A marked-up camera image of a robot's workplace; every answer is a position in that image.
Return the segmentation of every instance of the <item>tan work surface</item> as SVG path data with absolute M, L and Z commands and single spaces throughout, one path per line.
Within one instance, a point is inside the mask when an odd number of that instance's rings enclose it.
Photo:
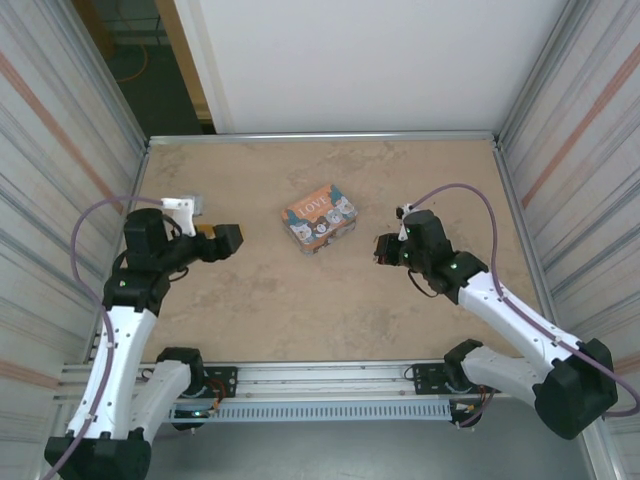
M 202 194 L 197 222 L 239 223 L 244 244 L 223 262 L 193 264 L 172 284 L 145 360 L 167 346 L 197 347 L 206 361 L 429 359 L 467 338 L 517 355 L 446 297 L 423 296 L 405 268 L 372 261 L 374 238 L 398 231 L 396 206 L 450 182 L 470 183 L 489 197 L 498 218 L 501 279 L 537 306 L 486 141 L 154 146 L 142 194 Z M 280 214 L 327 183 L 356 206 L 357 226 L 306 257 Z M 448 191 L 424 207 L 441 218 L 454 248 L 489 263 L 491 227 L 478 198 Z

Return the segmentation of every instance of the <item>purple cable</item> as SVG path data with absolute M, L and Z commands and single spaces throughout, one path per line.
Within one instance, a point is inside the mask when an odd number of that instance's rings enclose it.
M 128 201 L 145 202 L 145 203 L 151 203 L 153 205 L 162 205 L 162 202 L 160 200 L 154 200 L 152 198 L 145 198 L 145 197 L 136 197 L 132 195 L 119 195 L 117 197 L 106 198 L 87 208 L 82 213 L 82 215 L 80 215 L 80 218 L 78 218 L 78 221 L 74 225 L 73 231 L 71 232 L 71 254 L 70 254 L 71 273 L 73 274 L 73 278 L 78 283 L 78 285 L 82 287 L 82 289 L 87 293 L 87 295 L 89 295 L 91 300 L 100 308 L 102 320 L 104 321 L 104 327 L 105 327 L 105 330 L 107 331 L 107 342 L 111 344 L 114 343 L 113 325 L 111 324 L 111 319 L 109 318 L 107 309 L 104 307 L 104 305 L 102 305 L 102 301 L 100 300 L 100 297 L 98 297 L 98 295 L 93 290 L 91 290 L 91 287 L 87 285 L 80 278 L 80 274 L 78 273 L 78 262 L 77 262 L 78 253 L 76 251 L 76 244 L 78 240 L 78 232 L 80 231 L 80 225 L 82 225 L 82 222 L 84 222 L 84 220 L 89 216 L 91 212 L 93 212 L 96 208 L 102 207 L 103 205 L 107 205 L 109 203 L 119 203 L 119 202 L 128 202 Z M 98 390 L 96 390 L 96 396 L 93 399 L 91 406 L 89 407 L 89 415 L 91 416 L 95 415 L 96 410 L 98 409 L 98 405 L 100 405 L 100 400 L 102 400 L 102 395 L 104 394 L 104 391 L 107 388 L 107 382 L 109 381 L 109 376 L 111 375 L 112 367 L 113 367 L 113 348 L 108 348 L 107 362 L 104 367 L 104 373 L 102 374 L 102 379 L 100 380 L 100 384 L 98 385 Z M 67 460 L 69 460 L 71 455 L 73 455 L 73 452 L 76 450 L 76 448 L 78 448 L 78 445 L 86 435 L 87 430 L 89 430 L 89 427 L 91 426 L 91 421 L 92 421 L 91 418 L 88 418 L 87 420 L 85 420 L 84 424 L 76 434 L 76 438 L 74 438 L 71 444 L 69 445 L 69 448 L 67 448 L 67 450 L 62 454 L 60 459 L 51 468 L 51 470 L 49 470 L 45 474 L 45 476 L 42 477 L 42 480 L 51 480 L 58 473 L 58 470 L 60 470 L 62 466 L 67 462 Z
M 491 278 L 493 279 L 493 285 L 496 289 L 496 292 L 498 293 L 498 296 L 502 299 L 502 301 L 506 305 L 509 306 L 509 308 L 511 308 L 511 310 L 517 313 L 520 316 L 520 318 L 522 318 L 525 322 L 527 322 L 533 328 L 538 330 L 541 334 L 543 334 L 548 339 L 555 341 L 555 336 L 552 333 L 548 332 L 542 325 L 540 325 L 533 318 L 531 318 L 529 315 L 523 312 L 520 308 L 518 308 L 516 304 L 514 304 L 511 300 L 509 300 L 509 298 L 504 296 L 504 291 L 500 286 L 500 279 L 498 278 L 498 269 L 496 267 L 496 260 L 498 257 L 498 224 L 496 222 L 496 215 L 495 215 L 495 212 L 493 211 L 493 207 L 491 207 L 491 203 L 489 203 L 489 199 L 484 195 L 484 193 L 482 193 L 480 190 L 478 190 L 477 188 L 471 185 L 467 185 L 466 183 L 449 183 L 447 185 L 443 185 L 427 193 L 424 197 L 422 197 L 420 200 L 414 203 L 412 207 L 417 208 L 418 206 L 420 206 L 422 203 L 424 203 L 426 200 L 436 195 L 437 193 L 440 193 L 444 190 L 449 190 L 451 188 L 462 188 L 475 193 L 477 196 L 480 197 L 480 199 L 484 202 L 485 206 L 487 207 L 487 211 L 489 212 L 489 217 L 491 219 L 491 231 L 493 235 L 493 242 L 491 245 Z M 603 373 L 604 375 L 609 377 L 611 380 L 621 385 L 626 391 L 628 391 L 631 394 L 633 399 L 636 401 L 635 407 L 630 408 L 629 410 L 623 410 L 620 412 L 606 412 L 604 414 L 605 417 L 630 417 L 640 412 L 640 394 L 633 388 L 633 386 L 631 386 L 629 382 L 627 382 L 624 378 L 622 378 L 617 373 L 614 373 L 611 370 L 609 370 L 604 365 L 601 365 L 600 363 L 596 362 L 591 357 L 585 355 L 580 350 L 572 347 L 571 345 L 568 345 L 564 341 L 561 340 L 557 343 L 562 348 L 564 348 L 571 354 L 575 355 L 583 362 L 588 363 L 590 366 L 598 370 L 600 373 Z M 471 423 L 473 420 L 475 420 L 477 417 L 479 417 L 482 414 L 482 412 L 486 409 L 487 405 L 489 404 L 492 398 L 493 398 L 493 393 L 491 394 L 489 399 L 478 409 L 478 411 L 471 418 L 468 418 L 464 422 L 460 423 L 460 426 L 464 427 L 469 423 Z

